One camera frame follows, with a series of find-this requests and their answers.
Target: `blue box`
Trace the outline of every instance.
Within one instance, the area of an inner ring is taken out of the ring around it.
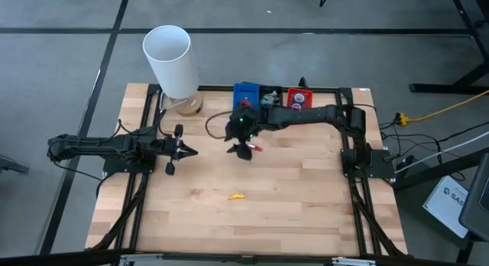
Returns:
[[[238,107],[238,103],[247,103],[253,109],[260,109],[260,85],[257,83],[236,83],[233,88],[232,109]]]

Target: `small yellow piece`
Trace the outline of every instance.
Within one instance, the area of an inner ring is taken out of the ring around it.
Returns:
[[[245,195],[243,193],[238,193],[238,194],[233,194],[231,197],[228,198],[228,200],[234,200],[234,199],[244,199]]]

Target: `cable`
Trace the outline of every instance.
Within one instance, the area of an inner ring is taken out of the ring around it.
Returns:
[[[476,128],[480,128],[481,126],[484,126],[484,125],[487,125],[487,124],[489,124],[489,122],[483,122],[482,124],[475,125],[475,126],[473,126],[473,127],[467,128],[467,129],[465,129],[465,130],[463,130],[463,131],[459,131],[459,132],[457,132],[457,133],[454,133],[454,134],[452,134],[452,135],[448,136],[447,138],[443,138],[442,140],[440,140],[440,142],[447,141],[447,140],[449,140],[449,139],[451,139],[451,138],[454,138],[454,137],[457,137],[457,136],[459,136],[459,135],[462,135],[462,134],[464,134],[465,132],[471,131],[471,130],[476,129]]]
[[[99,197],[99,191],[100,191],[100,187],[102,186],[102,184],[103,184],[103,183],[104,183],[104,182],[105,182],[105,181],[106,181],[108,178],[110,178],[112,175],[113,175],[113,174],[107,174],[107,176],[106,176],[104,179],[100,180],[99,184],[97,185],[96,197]]]
[[[97,179],[98,181],[102,181],[102,179],[98,178],[98,177],[94,177],[93,175],[90,175],[90,174],[87,174],[87,173],[84,173],[82,171],[79,171],[79,170],[74,170],[72,168],[69,168],[69,167],[63,167],[63,166],[60,166],[59,164],[57,164],[56,162],[53,162],[53,164],[56,166],[56,167],[59,167],[59,168],[62,168],[64,170],[71,170],[72,172],[75,172],[75,173],[78,173],[78,174],[83,174],[83,175],[86,175],[87,177],[91,177],[93,179]]]
[[[433,136],[429,136],[429,135],[425,135],[425,134],[421,134],[421,133],[416,133],[416,134],[411,134],[411,135],[386,135],[386,137],[382,140],[385,140],[386,138],[389,138],[389,137],[393,137],[393,136],[400,136],[400,137],[413,137],[413,136],[421,136],[421,137],[426,137],[426,138],[430,138],[432,139],[434,142],[437,142],[438,140],[436,140],[436,138],[434,138]]]
[[[451,174],[450,174],[450,177],[452,177],[453,179],[455,179],[455,180],[457,180],[457,181],[460,181],[460,182],[463,182],[463,181],[465,181],[465,180],[466,180],[465,175],[464,175],[464,174],[462,174],[460,171],[456,171],[455,173],[456,173],[456,174],[458,174],[458,175],[460,175],[460,176],[461,176],[461,179],[459,179],[459,178],[455,178],[455,177],[454,177],[453,175],[451,175]]]
[[[161,122],[161,120],[163,119],[163,117],[165,116],[165,113],[166,113],[166,112],[167,112],[167,110],[166,110],[166,109],[161,110],[161,111],[160,111],[160,117],[159,117],[158,121],[156,121],[156,122],[154,123],[154,125],[152,125],[151,127],[149,127],[149,128],[150,128],[150,130],[145,131],[145,132],[143,132],[143,133],[139,133],[139,130],[136,130],[136,132],[134,132],[134,131],[129,131],[129,130],[128,130],[128,129],[127,129],[127,128],[126,128],[126,127],[125,127],[125,126],[122,124],[122,120],[121,120],[121,119],[118,119],[118,120],[117,120],[117,122],[118,122],[118,124],[119,124],[119,127],[120,127],[120,128],[122,128],[122,130],[123,130],[123,131],[125,131],[125,132],[127,132],[129,135],[134,135],[134,136],[148,135],[148,134],[150,134],[151,132],[153,132],[153,130],[154,130],[155,128],[159,128],[159,127],[160,127],[160,122]]]
[[[207,134],[208,134],[210,137],[212,137],[212,138],[214,138],[214,139],[224,139],[224,138],[225,138],[225,136],[218,137],[218,136],[213,135],[213,134],[212,134],[212,133],[209,131],[209,128],[208,128],[208,123],[210,122],[210,120],[214,119],[215,117],[218,117],[218,116],[220,116],[220,115],[224,115],[224,114],[229,114],[229,113],[232,113],[232,111],[227,111],[227,112],[221,112],[221,113],[218,113],[218,114],[214,114],[214,115],[210,116],[210,117],[207,119],[207,121],[206,121],[206,131],[207,131]]]
[[[414,144],[414,146],[412,146],[412,147],[410,148],[410,150],[412,150],[412,149],[413,149],[413,148],[415,148],[415,147],[420,147],[420,148],[424,148],[424,149],[426,149],[427,151],[438,152],[437,150],[434,150],[434,149],[431,149],[431,148],[427,148],[427,147],[425,147],[425,146],[424,146],[424,144],[435,144],[435,142],[423,142],[423,143],[416,143],[415,141],[410,140],[410,139],[399,139],[399,140],[401,140],[401,141],[408,141],[408,142],[410,142],[410,143],[413,143],[413,144]],[[457,154],[453,154],[453,153],[450,153],[450,152],[444,152],[444,153],[445,153],[445,154],[448,154],[448,155],[451,155],[451,156],[453,156],[453,157],[461,157],[461,156],[459,156],[459,155],[457,155]]]
[[[393,126],[393,128],[394,128],[394,131],[396,132],[396,136],[397,136],[397,147],[399,148],[397,153],[398,153],[398,154],[400,154],[400,153],[401,153],[401,151],[400,151],[400,139],[399,139],[399,133],[397,133],[397,128],[396,128],[396,125],[394,125],[394,126]]]
[[[382,124],[379,124],[379,129],[380,130],[384,130],[384,129],[387,129],[387,128],[390,128],[391,126],[395,125],[396,122],[392,121],[392,122],[387,122],[387,123],[382,123]]]
[[[377,108],[373,105],[367,105],[367,104],[354,104],[354,106],[368,106],[369,108],[373,108],[375,110],[375,113],[377,113]]]
[[[478,94],[478,95],[476,95],[476,96],[474,96],[474,97],[471,97],[470,99],[466,99],[464,102],[459,102],[458,104],[451,105],[451,106],[449,106],[448,108],[445,108],[445,109],[439,110],[439,111],[437,111],[437,112],[434,112],[434,113],[432,113],[432,114],[425,115],[425,116],[420,117],[420,118],[408,118],[408,117],[406,117],[406,123],[410,123],[410,122],[421,122],[421,121],[424,121],[424,120],[426,120],[426,119],[428,119],[428,118],[431,118],[431,117],[433,117],[433,116],[435,116],[435,115],[442,114],[443,112],[447,112],[447,111],[448,111],[448,110],[450,110],[450,109],[454,109],[454,108],[456,108],[457,106],[464,105],[464,104],[466,104],[466,103],[468,103],[468,102],[472,102],[473,100],[475,100],[475,99],[477,99],[477,98],[479,98],[479,97],[482,97],[482,96],[484,96],[484,95],[486,95],[486,94],[488,94],[488,93],[489,93],[489,90],[484,91],[484,92],[482,92],[481,94]]]
[[[442,153],[444,153],[444,152],[451,151],[451,150],[454,150],[454,149],[456,149],[456,148],[460,148],[460,147],[462,147],[462,146],[465,146],[466,144],[470,144],[471,142],[476,141],[476,140],[478,140],[478,139],[480,139],[480,138],[483,138],[483,137],[485,137],[485,136],[487,136],[487,135],[489,135],[489,131],[487,131],[487,132],[485,132],[485,133],[483,133],[483,134],[481,134],[481,135],[479,135],[479,136],[477,136],[477,137],[475,137],[475,138],[472,138],[471,140],[465,141],[465,142],[463,142],[463,143],[461,143],[461,144],[457,144],[456,146],[453,146],[453,147],[451,147],[451,148],[447,148],[447,149],[445,149],[444,151],[440,151],[440,152],[438,152],[438,153],[435,153],[435,154],[429,155],[428,157],[425,157],[425,158],[423,158],[423,159],[422,159],[422,160],[420,160],[420,161],[417,161],[417,162],[412,163],[412,164],[410,164],[410,165],[408,165],[408,166],[405,166],[405,167],[403,167],[403,168],[402,168],[402,169],[400,169],[400,170],[396,170],[396,171],[394,171],[394,173],[395,173],[395,174],[398,174],[399,172],[401,172],[401,171],[403,171],[403,170],[405,170],[405,169],[408,169],[408,168],[410,168],[410,167],[412,167],[412,166],[414,166],[414,165],[416,165],[416,164],[419,164],[419,163],[421,163],[421,162],[423,162],[423,161],[426,161],[426,160],[428,160],[428,159],[430,159],[430,158],[432,158],[432,157],[435,157],[435,156],[437,156],[437,155],[440,155],[440,154],[442,154]]]

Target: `black floor strip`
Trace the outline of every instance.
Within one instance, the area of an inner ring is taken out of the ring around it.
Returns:
[[[110,34],[111,28],[0,28],[0,34]]]
[[[114,30],[118,29],[121,26],[121,22],[124,17],[125,9],[127,8],[128,1],[129,0],[121,1],[121,6],[119,7],[117,18],[115,19],[115,23],[113,27]],[[111,33],[110,35],[110,38],[108,39],[107,47],[105,48],[105,53],[102,58],[102,62],[100,63],[99,74],[96,78],[92,93],[90,94],[90,98],[87,107],[85,109],[85,113],[83,115],[82,124],[80,125],[78,130],[77,135],[79,137],[86,137],[88,135],[90,124],[92,123],[92,117],[95,112],[97,102],[99,100],[104,78],[107,73],[108,63],[110,62],[110,58],[112,56],[112,52],[114,50],[116,40],[117,40],[117,33],[113,31],[113,33]],[[70,160],[70,162],[68,163],[68,168],[76,169],[78,167],[78,163],[79,163],[79,157],[76,157]],[[71,186],[73,185],[74,178],[75,178],[74,172],[69,170],[65,172],[60,194],[57,197],[53,214],[51,215],[49,224],[47,226],[46,235],[40,247],[41,255],[47,255],[51,253],[54,240],[56,239],[56,234],[58,228],[60,227],[61,219],[63,217],[64,208],[66,206],[66,202],[68,201],[68,197],[70,195]]]
[[[122,28],[119,34],[147,34],[153,28]],[[467,35],[462,28],[341,29],[341,28],[184,28],[189,34],[345,34],[345,35]]]
[[[481,39],[479,38],[479,33],[477,32],[477,30],[475,30],[474,26],[472,25],[472,22],[467,15],[467,11],[464,9],[464,6],[462,5],[461,1],[460,0],[452,0],[452,1],[455,4],[455,7],[457,8],[458,14],[460,15],[462,21],[464,22],[467,31],[471,34],[475,44],[479,48],[482,57],[484,58],[484,60],[489,60],[489,54],[487,54],[487,51],[485,50],[485,47],[482,44]]]

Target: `white cable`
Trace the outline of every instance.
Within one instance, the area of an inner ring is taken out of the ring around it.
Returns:
[[[438,155],[440,155],[440,154],[442,154],[442,153],[445,153],[445,152],[448,152],[448,151],[454,150],[454,149],[456,149],[456,148],[460,148],[460,147],[462,147],[462,146],[465,146],[466,144],[470,144],[471,142],[473,142],[473,141],[477,141],[477,140],[479,140],[480,138],[483,138],[484,136],[487,136],[487,135],[489,135],[489,131],[487,131],[487,132],[483,133],[482,135],[477,136],[476,138],[472,138],[471,140],[468,140],[468,141],[466,141],[466,142],[464,142],[464,143],[457,144],[456,146],[453,146],[453,147],[451,147],[451,148],[447,148],[447,149],[445,149],[444,151],[440,151],[440,152],[435,153],[435,154],[433,154],[433,155],[429,155],[428,157],[426,157],[426,158],[424,158],[424,159],[422,159],[422,160],[420,160],[420,161],[417,161],[416,163],[412,163],[411,165],[405,166],[405,167],[403,167],[403,168],[402,168],[402,169],[400,169],[400,170],[396,170],[396,171],[394,171],[394,173],[395,173],[395,174],[398,174],[399,172],[401,172],[401,171],[403,171],[403,170],[405,170],[405,169],[408,169],[408,168],[410,168],[410,167],[412,167],[412,166],[414,166],[414,165],[416,165],[416,164],[419,164],[419,163],[421,163],[421,162],[423,162],[423,161],[426,161],[426,160],[428,160],[428,159],[430,159],[430,158],[433,158],[433,157],[435,157],[435,156],[438,156]]]

